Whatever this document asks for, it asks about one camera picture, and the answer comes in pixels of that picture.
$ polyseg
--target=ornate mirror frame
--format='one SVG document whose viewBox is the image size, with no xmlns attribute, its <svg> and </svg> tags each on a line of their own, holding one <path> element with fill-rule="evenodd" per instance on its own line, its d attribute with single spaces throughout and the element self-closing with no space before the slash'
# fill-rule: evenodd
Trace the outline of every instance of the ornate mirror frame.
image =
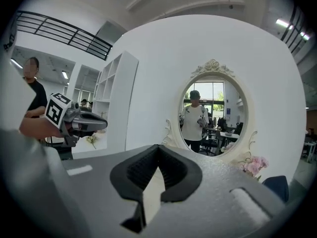
<svg viewBox="0 0 317 238">
<path fill-rule="evenodd" d="M 189 81 L 182 85 L 177 94 L 177 101 L 175 101 L 178 105 L 175 106 L 175 109 L 173 110 L 173 117 L 171 120 L 166 119 L 167 126 L 165 128 L 168 133 L 162 144 L 190 150 L 181 135 L 178 119 L 179 107 L 183 102 L 187 89 L 197 80 L 206 76 L 217 76 L 229 81 L 241 96 L 245 114 L 243 129 L 241 131 L 240 138 L 236 141 L 234 147 L 230 148 L 221 155 L 215 156 L 214 158 L 220 158 L 226 162 L 231 162 L 239 157 L 243 158 L 245 154 L 249 155 L 251 153 L 251 145 L 253 147 L 253 143 L 255 143 L 254 136 L 257 134 L 257 131 L 255 130 L 254 103 L 247 86 L 242 82 L 242 80 L 240 80 L 232 70 L 227 68 L 226 65 L 219 65 L 219 62 L 215 59 L 211 59 L 204 65 L 198 66 L 197 69 L 192 72 Z"/>
</svg>

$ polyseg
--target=black pants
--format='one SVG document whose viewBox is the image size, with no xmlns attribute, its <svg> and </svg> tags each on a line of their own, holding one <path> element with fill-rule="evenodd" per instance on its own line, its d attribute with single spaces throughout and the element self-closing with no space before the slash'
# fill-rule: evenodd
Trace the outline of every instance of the black pants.
<svg viewBox="0 0 317 238">
<path fill-rule="evenodd" d="M 192 140 L 187 140 L 185 139 L 185 142 L 188 146 L 190 146 L 190 149 L 192 149 L 194 152 L 198 153 L 200 149 L 200 143 L 202 142 L 201 140 L 199 141 L 192 141 Z"/>
</svg>

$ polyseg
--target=cap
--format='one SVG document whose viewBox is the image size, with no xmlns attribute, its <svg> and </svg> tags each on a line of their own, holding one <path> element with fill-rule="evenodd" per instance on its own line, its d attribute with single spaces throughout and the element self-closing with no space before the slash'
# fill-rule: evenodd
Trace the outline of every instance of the cap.
<svg viewBox="0 0 317 238">
<path fill-rule="evenodd" d="M 200 93 L 197 90 L 190 91 L 189 98 L 191 100 L 199 100 L 200 99 Z"/>
</svg>

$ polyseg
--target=white t-shirt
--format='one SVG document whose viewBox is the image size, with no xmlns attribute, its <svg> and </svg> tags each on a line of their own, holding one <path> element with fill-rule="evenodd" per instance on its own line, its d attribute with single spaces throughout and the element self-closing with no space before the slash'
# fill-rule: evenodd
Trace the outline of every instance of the white t-shirt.
<svg viewBox="0 0 317 238">
<path fill-rule="evenodd" d="M 205 107 L 200 105 L 196 108 L 189 106 L 187 111 L 186 108 L 182 111 L 182 115 L 184 116 L 184 125 L 182 127 L 183 138 L 191 141 L 200 141 L 202 140 L 203 128 L 199 126 L 197 120 L 203 115 L 202 110 L 205 110 L 204 118 L 208 124 L 208 112 Z"/>
</svg>

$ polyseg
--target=black t-shirt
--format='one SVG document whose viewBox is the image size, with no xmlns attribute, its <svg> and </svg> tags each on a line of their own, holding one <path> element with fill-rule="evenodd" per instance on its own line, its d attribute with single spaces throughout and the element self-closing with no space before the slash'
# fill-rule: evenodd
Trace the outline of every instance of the black t-shirt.
<svg viewBox="0 0 317 238">
<path fill-rule="evenodd" d="M 48 100 L 46 98 L 46 92 L 44 90 L 43 85 L 36 80 L 34 80 L 33 83 L 29 83 L 28 85 L 36 93 L 36 96 L 28 110 L 37 109 L 38 107 L 41 107 L 41 106 L 46 107 L 46 105 L 48 104 Z"/>
</svg>

